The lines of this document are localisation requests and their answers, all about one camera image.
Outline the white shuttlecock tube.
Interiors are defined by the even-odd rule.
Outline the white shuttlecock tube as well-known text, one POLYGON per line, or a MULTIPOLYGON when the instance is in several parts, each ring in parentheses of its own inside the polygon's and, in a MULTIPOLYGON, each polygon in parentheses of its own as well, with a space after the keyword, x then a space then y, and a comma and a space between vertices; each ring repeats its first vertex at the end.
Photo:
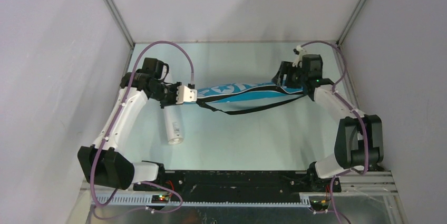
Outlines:
POLYGON ((168 144, 181 144, 184 141, 184 131, 180 109, 176 106, 168 106, 164 108, 163 114, 168 144))

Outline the blue racket cover bag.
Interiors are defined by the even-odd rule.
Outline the blue racket cover bag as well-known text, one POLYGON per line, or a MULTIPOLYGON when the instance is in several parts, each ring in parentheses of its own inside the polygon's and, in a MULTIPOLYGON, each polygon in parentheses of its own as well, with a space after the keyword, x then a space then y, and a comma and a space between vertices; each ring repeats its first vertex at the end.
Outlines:
POLYGON ((282 106, 303 98, 301 88, 278 86, 272 82, 265 83, 230 83, 198 90, 197 100, 185 105, 198 105, 212 112, 223 112, 227 115, 243 115, 260 112, 282 106), (213 104, 242 104, 248 102, 249 107, 242 110, 225 111, 213 104))

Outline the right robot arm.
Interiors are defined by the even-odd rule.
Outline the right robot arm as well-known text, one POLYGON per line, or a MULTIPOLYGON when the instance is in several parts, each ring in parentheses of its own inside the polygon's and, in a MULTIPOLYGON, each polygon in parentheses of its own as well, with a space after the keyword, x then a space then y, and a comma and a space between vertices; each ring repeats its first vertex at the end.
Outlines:
POLYGON ((351 170, 366 173, 371 164, 383 161, 383 130, 378 115, 368 115, 347 101, 335 83, 323 78, 320 55, 304 55, 298 62, 282 61, 272 79, 278 86, 299 88, 323 107, 338 124, 333 154, 315 162, 315 172, 307 176, 307 186, 321 191, 328 179, 351 170))

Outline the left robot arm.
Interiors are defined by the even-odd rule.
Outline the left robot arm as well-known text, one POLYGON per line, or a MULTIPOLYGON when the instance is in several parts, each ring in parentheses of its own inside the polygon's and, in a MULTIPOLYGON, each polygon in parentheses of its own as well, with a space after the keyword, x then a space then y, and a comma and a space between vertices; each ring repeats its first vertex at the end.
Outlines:
POLYGON ((77 158, 88 183, 115 189, 128 189, 146 181, 153 190, 166 186, 161 165, 129 157, 129 134, 148 100, 160 102, 162 108, 177 102, 177 83, 166 83, 167 63, 146 58, 136 72, 128 72, 120 82, 118 99, 99 136, 89 147, 80 147, 77 158))

